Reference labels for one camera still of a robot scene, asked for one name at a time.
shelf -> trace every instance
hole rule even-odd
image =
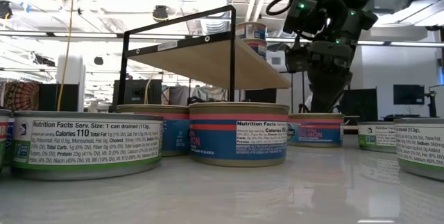
[[[217,87],[230,88],[231,33],[168,42],[130,50],[125,57]],[[236,37],[235,89],[270,89],[291,86],[243,40]]]

black metal frame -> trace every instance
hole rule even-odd
[[[234,41],[236,40],[236,8],[233,6],[223,6],[221,8],[216,8],[212,10],[208,10],[205,12],[198,12],[192,15],[187,15],[184,17],[171,19],[169,21],[164,21],[156,24],[152,24],[149,26],[143,26],[141,28],[132,29],[129,31],[126,31],[123,33],[123,51],[122,51],[122,61],[121,61],[121,68],[120,68],[120,81],[119,81],[119,97],[117,99],[117,105],[123,105],[124,97],[125,97],[125,84],[126,84],[126,67],[128,65],[128,57],[134,56],[134,55],[141,55],[141,54],[147,54],[147,53],[153,53],[158,51],[157,46],[149,46],[146,48],[141,48],[137,50],[129,51],[129,44],[130,44],[130,36],[132,34],[141,33],[144,31],[153,30],[156,28],[161,28],[164,26],[170,26],[172,24],[182,23],[185,21],[189,21],[192,19],[198,19],[201,17],[206,17],[210,15],[215,15],[217,13],[221,12],[231,12],[231,26],[230,32],[226,33],[217,33],[213,35],[208,36],[202,36],[202,37],[196,37],[196,38],[185,38],[184,40],[178,40],[177,47],[175,48],[184,48],[188,46],[194,46],[197,44],[206,44],[210,42],[215,41],[221,41],[221,40],[230,40],[230,88],[228,90],[228,101],[234,102],[234,89],[235,89],[235,71],[236,71],[236,49],[234,45]]]

wooden board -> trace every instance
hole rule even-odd
[[[272,68],[243,40],[236,38],[235,43],[235,89],[286,89],[291,86],[290,81]],[[229,40],[134,55],[128,59],[220,88],[228,89],[230,86]]]

glossy surface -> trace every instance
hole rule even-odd
[[[120,178],[0,178],[2,223],[444,223],[444,183],[399,171],[394,154],[288,147],[287,161],[226,168],[171,157]]]

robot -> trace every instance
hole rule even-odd
[[[362,30],[370,30],[378,20],[371,11],[363,11],[370,0],[289,0],[285,8],[272,11],[281,1],[272,1],[266,13],[288,10],[283,30],[294,32],[296,38],[285,50],[287,70],[307,72],[313,92],[311,112],[331,112],[352,79],[350,66]],[[301,37],[311,44],[302,45]]]

